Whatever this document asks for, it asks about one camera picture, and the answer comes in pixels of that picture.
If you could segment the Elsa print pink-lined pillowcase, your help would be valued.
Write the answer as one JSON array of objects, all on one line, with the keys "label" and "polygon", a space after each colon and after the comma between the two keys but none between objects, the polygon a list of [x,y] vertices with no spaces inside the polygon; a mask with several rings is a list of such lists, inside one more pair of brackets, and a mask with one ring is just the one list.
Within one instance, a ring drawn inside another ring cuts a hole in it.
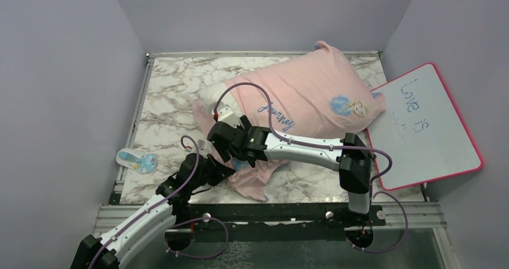
[{"label": "Elsa print pink-lined pillowcase", "polygon": [[[386,109],[385,97],[372,93],[353,65],[324,41],[314,51],[224,81],[235,98],[230,107],[253,125],[310,138],[342,138],[366,129]],[[204,134],[212,112],[197,100],[193,115]]]}]

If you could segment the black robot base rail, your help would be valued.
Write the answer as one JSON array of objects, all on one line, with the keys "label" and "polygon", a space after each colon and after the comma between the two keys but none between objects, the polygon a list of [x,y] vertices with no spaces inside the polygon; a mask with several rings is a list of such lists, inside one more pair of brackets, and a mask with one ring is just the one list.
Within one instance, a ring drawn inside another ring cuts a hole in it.
[{"label": "black robot base rail", "polygon": [[191,243],[271,241],[353,241],[368,247],[372,229],[386,224],[382,207],[373,205],[367,216],[352,213],[339,203],[300,204],[191,204],[168,229],[164,239],[173,250]]}]

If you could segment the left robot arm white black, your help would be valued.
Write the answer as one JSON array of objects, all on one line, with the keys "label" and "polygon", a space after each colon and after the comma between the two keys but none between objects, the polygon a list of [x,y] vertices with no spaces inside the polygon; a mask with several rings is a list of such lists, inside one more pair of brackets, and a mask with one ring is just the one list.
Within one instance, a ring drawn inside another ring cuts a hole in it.
[{"label": "left robot arm white black", "polygon": [[125,268],[155,237],[188,222],[188,202],[197,188],[216,186],[234,174],[212,155],[188,154],[179,170],[161,183],[133,215],[99,237],[79,244],[72,268]]}]

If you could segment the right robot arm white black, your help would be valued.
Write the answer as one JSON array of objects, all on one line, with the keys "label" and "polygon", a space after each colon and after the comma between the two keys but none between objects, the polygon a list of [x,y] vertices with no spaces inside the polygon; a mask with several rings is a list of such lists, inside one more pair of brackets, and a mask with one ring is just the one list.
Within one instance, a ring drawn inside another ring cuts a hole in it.
[{"label": "right robot arm white black", "polygon": [[295,161],[336,171],[348,193],[347,219],[361,225],[370,218],[370,177],[374,155],[352,133],[343,139],[314,139],[272,131],[268,127],[236,127],[217,121],[207,135],[224,162],[235,158],[255,166],[257,161]]}]

